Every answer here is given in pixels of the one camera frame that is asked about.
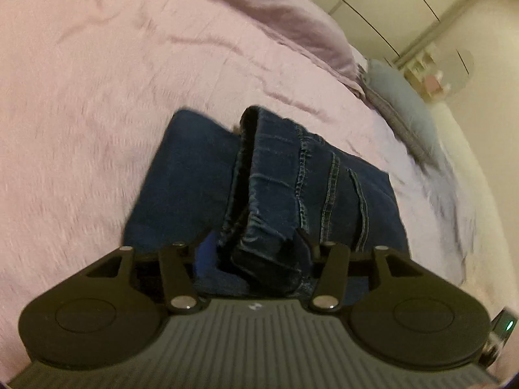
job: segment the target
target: jeans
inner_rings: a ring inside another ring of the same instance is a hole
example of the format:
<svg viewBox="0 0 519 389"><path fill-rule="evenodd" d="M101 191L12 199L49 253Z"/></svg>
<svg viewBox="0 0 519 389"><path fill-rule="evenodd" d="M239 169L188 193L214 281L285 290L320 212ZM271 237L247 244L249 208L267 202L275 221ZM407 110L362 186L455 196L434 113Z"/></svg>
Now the jeans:
<svg viewBox="0 0 519 389"><path fill-rule="evenodd" d="M220 231L217 256L199 268L195 287L211 295L309 297L316 280L291 244L296 228L355 252L386 245L408 253L388 175L262 107L245 111L241 137L178 111L124 244L159 249L207 226ZM345 302L367 291L367 279L351 278Z"/></svg>

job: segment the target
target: black device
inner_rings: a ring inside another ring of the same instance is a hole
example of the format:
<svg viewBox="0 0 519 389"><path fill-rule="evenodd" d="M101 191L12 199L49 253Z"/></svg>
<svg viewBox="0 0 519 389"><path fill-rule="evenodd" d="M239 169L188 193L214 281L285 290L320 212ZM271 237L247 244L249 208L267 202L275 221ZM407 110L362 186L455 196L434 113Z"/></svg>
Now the black device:
<svg viewBox="0 0 519 389"><path fill-rule="evenodd" d="M493 322L456 286L387 247L306 251L319 278L310 300L209 298L195 292L198 243L138 255L121 247L33 300L20 337L32 364L12 389L449 388L495 382ZM349 277L369 293L342 303Z"/></svg>

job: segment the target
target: circular cover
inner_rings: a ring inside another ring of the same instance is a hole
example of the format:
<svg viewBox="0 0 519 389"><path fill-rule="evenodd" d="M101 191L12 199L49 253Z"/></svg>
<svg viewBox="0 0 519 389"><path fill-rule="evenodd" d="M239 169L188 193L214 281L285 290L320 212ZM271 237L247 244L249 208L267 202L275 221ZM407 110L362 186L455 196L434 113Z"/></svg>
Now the circular cover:
<svg viewBox="0 0 519 389"><path fill-rule="evenodd" d="M489 316L441 279L393 278L355 304L353 333L383 359L424 370L457 367L481 351Z"/></svg>
<svg viewBox="0 0 519 389"><path fill-rule="evenodd" d="M152 300L124 281L71 280L31 302L20 337L33 360L88 369L123 361L156 336L162 317Z"/></svg>

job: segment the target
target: ribbed gray panel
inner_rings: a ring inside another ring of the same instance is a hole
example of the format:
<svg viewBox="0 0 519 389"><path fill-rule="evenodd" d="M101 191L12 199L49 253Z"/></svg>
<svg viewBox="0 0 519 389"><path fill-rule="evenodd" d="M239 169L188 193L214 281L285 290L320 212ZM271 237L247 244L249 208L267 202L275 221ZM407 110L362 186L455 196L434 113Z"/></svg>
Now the ribbed gray panel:
<svg viewBox="0 0 519 389"><path fill-rule="evenodd" d="M295 300L213 300L170 319L160 338L124 363L93 371L35 362L13 389L465 389L491 382L477 366L420 373L362 351L341 322Z"/></svg>

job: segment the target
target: pink bedsheet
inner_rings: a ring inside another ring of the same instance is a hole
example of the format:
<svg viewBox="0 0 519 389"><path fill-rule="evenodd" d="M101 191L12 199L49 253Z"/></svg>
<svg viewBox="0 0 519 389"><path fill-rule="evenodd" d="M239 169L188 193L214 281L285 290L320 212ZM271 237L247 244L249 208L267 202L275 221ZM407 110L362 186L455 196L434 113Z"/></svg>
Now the pink bedsheet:
<svg viewBox="0 0 519 389"><path fill-rule="evenodd" d="M414 259L445 273L404 145L251 19L208 0L0 0L0 379L29 361L21 309L118 246L175 110L232 127L252 104L388 171Z"/></svg>

